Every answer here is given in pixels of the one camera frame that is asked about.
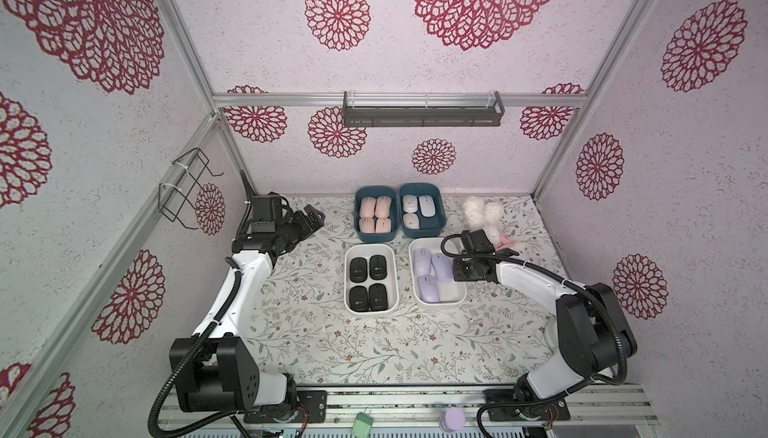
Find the purple mouse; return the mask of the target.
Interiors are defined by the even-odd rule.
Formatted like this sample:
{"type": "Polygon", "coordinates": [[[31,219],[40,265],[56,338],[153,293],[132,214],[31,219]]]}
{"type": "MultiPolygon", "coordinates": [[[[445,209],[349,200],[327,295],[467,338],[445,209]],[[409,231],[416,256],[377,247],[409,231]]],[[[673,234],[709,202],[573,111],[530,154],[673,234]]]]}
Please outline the purple mouse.
{"type": "Polygon", "coordinates": [[[431,255],[431,265],[434,271],[435,279],[440,283],[451,283],[454,281],[452,259],[445,254],[438,252],[431,255]]]}
{"type": "Polygon", "coordinates": [[[427,248],[417,248],[413,251],[411,268],[416,278],[431,275],[431,258],[432,252],[427,248]]]}
{"type": "Polygon", "coordinates": [[[437,279],[431,275],[420,276],[417,278],[417,287],[420,300],[424,303],[439,303],[439,287],[437,279]]]}

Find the white tray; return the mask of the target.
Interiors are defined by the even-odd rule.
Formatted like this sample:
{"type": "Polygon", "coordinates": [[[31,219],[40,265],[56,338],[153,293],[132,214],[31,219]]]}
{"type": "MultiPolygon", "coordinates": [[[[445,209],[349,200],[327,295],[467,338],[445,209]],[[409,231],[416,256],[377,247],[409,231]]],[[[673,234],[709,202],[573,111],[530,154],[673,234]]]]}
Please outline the white tray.
{"type": "Polygon", "coordinates": [[[349,248],[344,257],[344,305],[348,312],[351,313],[352,316],[360,317],[360,318],[379,318],[384,317],[387,315],[391,315],[395,309],[397,308],[399,304],[399,291],[398,291],[398,283],[397,283],[397,270],[396,270],[396,263],[395,263],[395,253],[394,250],[382,243],[372,243],[372,244],[359,244],[354,245],[351,248],[349,248]],[[386,257],[388,262],[388,276],[383,280],[372,280],[369,274],[369,259],[371,256],[375,254],[382,254],[386,257]],[[349,269],[349,263],[352,258],[355,257],[364,257],[368,260],[368,278],[365,282],[355,284],[352,283],[349,279],[348,275],[348,269],[349,269]],[[348,304],[348,295],[349,290],[356,285],[362,285],[369,288],[374,283],[382,283],[386,286],[387,292],[388,292],[388,300],[389,300],[389,309],[386,311],[378,311],[378,312],[364,312],[364,313],[356,313],[353,312],[349,308],[348,304]]]}
{"type": "Polygon", "coordinates": [[[431,310],[431,311],[437,311],[437,310],[444,311],[444,310],[456,308],[459,305],[461,305],[467,297],[467,288],[463,282],[457,282],[454,280],[451,283],[440,283],[437,281],[438,287],[439,287],[440,302],[430,304],[430,303],[424,303],[423,301],[420,300],[418,287],[417,287],[417,278],[414,276],[411,268],[413,251],[417,248],[427,248],[432,252],[432,254],[441,252],[445,254],[447,257],[449,257],[442,250],[442,241],[443,239],[441,237],[417,238],[410,243],[410,246],[408,248],[409,264],[410,264],[410,271],[411,271],[411,278],[412,278],[412,290],[413,290],[414,298],[416,300],[416,303],[421,308],[424,308],[426,310],[431,310]]]}

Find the teal storage box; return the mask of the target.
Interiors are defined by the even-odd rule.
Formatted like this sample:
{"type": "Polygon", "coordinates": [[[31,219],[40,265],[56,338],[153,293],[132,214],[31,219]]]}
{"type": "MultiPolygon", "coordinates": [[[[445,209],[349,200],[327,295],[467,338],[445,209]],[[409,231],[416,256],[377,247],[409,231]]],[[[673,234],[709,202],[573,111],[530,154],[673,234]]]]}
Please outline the teal storage box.
{"type": "Polygon", "coordinates": [[[399,190],[403,233],[408,238],[438,237],[447,217],[440,189],[431,183],[406,183],[399,190]]]}
{"type": "Polygon", "coordinates": [[[396,191],[385,185],[359,188],[354,196],[353,225],[363,243],[385,243],[396,238],[401,225],[396,191]]]}

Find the black mouse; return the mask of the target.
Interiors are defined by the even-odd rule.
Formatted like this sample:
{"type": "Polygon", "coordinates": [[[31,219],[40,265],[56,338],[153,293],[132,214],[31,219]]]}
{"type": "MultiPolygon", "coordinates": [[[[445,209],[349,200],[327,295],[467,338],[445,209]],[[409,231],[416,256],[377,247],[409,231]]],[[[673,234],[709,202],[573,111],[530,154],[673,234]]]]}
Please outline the black mouse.
{"type": "Polygon", "coordinates": [[[352,283],[363,283],[368,278],[368,260],[364,257],[352,258],[348,269],[349,279],[352,283]]]}
{"type": "Polygon", "coordinates": [[[369,274],[372,280],[383,280],[388,276],[388,262],[384,255],[375,254],[369,259],[369,274]]]}
{"type": "Polygon", "coordinates": [[[353,286],[349,290],[348,304],[353,312],[368,312],[370,310],[368,288],[362,285],[353,286]]]}
{"type": "Polygon", "coordinates": [[[369,310],[372,312],[389,309],[387,288],[382,283],[374,283],[368,288],[369,310]]]}

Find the white mouse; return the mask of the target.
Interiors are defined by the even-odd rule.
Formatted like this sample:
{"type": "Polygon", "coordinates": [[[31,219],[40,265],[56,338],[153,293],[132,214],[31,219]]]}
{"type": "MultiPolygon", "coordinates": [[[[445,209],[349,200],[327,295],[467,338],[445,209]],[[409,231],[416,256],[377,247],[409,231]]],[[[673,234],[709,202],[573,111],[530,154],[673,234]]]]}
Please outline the white mouse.
{"type": "Polygon", "coordinates": [[[402,196],[402,210],[405,213],[416,213],[419,210],[419,199],[416,195],[405,194],[402,196]]]}
{"type": "Polygon", "coordinates": [[[420,220],[416,213],[407,212],[402,218],[403,226],[409,230],[418,230],[420,228],[420,220]]]}
{"type": "Polygon", "coordinates": [[[425,218],[432,218],[436,216],[436,203],[431,195],[423,194],[418,196],[419,199],[419,211],[425,218]]]}

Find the white tray front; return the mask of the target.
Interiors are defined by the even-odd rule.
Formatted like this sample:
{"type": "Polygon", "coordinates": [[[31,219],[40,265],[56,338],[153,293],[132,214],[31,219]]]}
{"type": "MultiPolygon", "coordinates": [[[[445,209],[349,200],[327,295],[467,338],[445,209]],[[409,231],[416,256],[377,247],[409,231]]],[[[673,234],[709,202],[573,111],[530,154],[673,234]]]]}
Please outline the white tray front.
{"type": "Polygon", "coordinates": [[[360,318],[379,318],[384,317],[387,315],[391,315],[395,309],[397,308],[399,304],[399,291],[398,291],[398,283],[397,283],[397,270],[396,270],[396,263],[395,263],[395,253],[394,250],[382,243],[372,243],[372,244],[359,244],[354,245],[351,248],[349,248],[344,257],[344,305],[348,312],[351,313],[352,316],[360,317],[360,318]],[[369,259],[371,256],[375,254],[382,254],[386,257],[388,262],[388,276],[383,280],[372,280],[369,274],[369,259]],[[349,279],[348,275],[348,269],[349,269],[349,263],[352,258],[355,257],[364,257],[368,260],[368,278],[365,282],[355,284],[352,283],[349,279]],[[387,292],[388,292],[388,300],[389,300],[389,309],[386,311],[378,311],[378,312],[364,312],[364,313],[356,313],[353,312],[349,308],[348,304],[348,295],[349,290],[356,285],[362,285],[369,288],[374,283],[382,283],[386,286],[387,292]]]}

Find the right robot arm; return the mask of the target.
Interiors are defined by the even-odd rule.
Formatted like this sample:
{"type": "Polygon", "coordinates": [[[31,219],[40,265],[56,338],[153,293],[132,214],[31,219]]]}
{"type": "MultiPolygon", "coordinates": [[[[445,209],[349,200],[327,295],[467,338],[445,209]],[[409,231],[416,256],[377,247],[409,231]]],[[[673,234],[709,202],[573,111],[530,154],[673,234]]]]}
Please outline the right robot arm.
{"type": "Polygon", "coordinates": [[[508,409],[526,419],[589,385],[625,383],[628,360],[638,345],[614,290],[598,282],[585,285],[519,257],[512,249],[496,249],[482,230],[444,237],[440,250],[453,260],[460,282],[485,281],[520,292],[555,317],[556,346],[539,368],[522,375],[511,398],[488,402],[476,413],[485,437],[491,433],[483,415],[508,409]]]}

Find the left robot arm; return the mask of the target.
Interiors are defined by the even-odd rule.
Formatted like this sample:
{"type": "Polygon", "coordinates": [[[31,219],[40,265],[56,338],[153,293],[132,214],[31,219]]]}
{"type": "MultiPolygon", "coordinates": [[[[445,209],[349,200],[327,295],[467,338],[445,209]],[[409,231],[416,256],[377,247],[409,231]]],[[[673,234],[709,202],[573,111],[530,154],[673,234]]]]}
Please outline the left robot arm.
{"type": "Polygon", "coordinates": [[[242,328],[278,259],[325,224],[312,205],[294,209],[283,195],[256,192],[245,172],[245,212],[225,261],[223,285],[191,336],[169,350],[171,373],[151,405],[147,428],[153,437],[182,437],[228,418],[266,409],[276,420],[309,418],[289,373],[259,368],[242,328]]]}

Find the white plush toy pink dress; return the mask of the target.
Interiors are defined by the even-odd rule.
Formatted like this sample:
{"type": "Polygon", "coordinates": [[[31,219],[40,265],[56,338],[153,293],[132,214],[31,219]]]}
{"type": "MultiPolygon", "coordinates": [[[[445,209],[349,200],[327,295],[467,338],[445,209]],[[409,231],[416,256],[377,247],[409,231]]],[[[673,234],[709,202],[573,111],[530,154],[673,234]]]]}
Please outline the white plush toy pink dress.
{"type": "Polygon", "coordinates": [[[502,227],[504,207],[500,202],[469,196],[463,202],[462,209],[466,227],[470,231],[484,231],[496,250],[510,249],[519,254],[526,250],[523,241],[510,238],[504,233],[502,227]]]}

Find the purple round cap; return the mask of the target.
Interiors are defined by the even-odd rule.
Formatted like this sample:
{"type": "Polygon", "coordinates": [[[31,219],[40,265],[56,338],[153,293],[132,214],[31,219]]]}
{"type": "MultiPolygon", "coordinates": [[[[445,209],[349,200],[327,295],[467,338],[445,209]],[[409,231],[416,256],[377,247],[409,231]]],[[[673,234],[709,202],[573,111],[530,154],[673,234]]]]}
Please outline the purple round cap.
{"type": "Polygon", "coordinates": [[[438,426],[444,433],[448,434],[462,431],[466,426],[464,412],[457,407],[448,408],[441,414],[438,426]]]}

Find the green connector block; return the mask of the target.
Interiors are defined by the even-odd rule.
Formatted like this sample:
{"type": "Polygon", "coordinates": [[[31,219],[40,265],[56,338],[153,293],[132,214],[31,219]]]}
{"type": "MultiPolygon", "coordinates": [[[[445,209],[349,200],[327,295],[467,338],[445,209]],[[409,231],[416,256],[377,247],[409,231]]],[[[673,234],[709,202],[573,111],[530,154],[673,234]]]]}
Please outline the green connector block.
{"type": "Polygon", "coordinates": [[[365,413],[358,413],[353,422],[351,434],[353,438],[369,438],[374,420],[365,413]]]}

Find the dark wall shelf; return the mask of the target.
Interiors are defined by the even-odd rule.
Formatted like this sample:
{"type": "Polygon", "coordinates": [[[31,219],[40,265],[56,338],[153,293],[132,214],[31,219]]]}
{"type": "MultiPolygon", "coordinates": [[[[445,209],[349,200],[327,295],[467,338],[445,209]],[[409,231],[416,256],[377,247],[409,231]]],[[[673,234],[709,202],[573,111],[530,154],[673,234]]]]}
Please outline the dark wall shelf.
{"type": "Polygon", "coordinates": [[[342,121],[346,127],[498,127],[506,112],[500,94],[494,92],[481,106],[358,106],[345,92],[342,121]]]}

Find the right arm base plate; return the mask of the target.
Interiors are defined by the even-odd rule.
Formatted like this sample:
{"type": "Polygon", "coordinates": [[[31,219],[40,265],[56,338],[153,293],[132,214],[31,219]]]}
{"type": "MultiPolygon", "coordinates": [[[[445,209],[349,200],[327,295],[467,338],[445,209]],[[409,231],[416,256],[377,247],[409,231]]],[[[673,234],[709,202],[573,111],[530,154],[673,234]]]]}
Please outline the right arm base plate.
{"type": "Polygon", "coordinates": [[[485,411],[491,422],[567,421],[571,418],[564,399],[536,400],[533,396],[519,398],[511,388],[486,389],[483,392],[485,411]]]}

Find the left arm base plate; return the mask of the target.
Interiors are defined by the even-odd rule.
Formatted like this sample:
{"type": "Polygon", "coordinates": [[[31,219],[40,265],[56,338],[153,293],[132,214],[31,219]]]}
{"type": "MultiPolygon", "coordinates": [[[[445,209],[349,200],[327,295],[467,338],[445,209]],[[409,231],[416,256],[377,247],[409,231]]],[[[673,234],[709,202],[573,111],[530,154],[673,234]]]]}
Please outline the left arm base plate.
{"type": "Polygon", "coordinates": [[[308,424],[323,423],[326,419],[328,392],[326,390],[299,389],[295,404],[264,405],[248,412],[248,424],[308,424]]]}

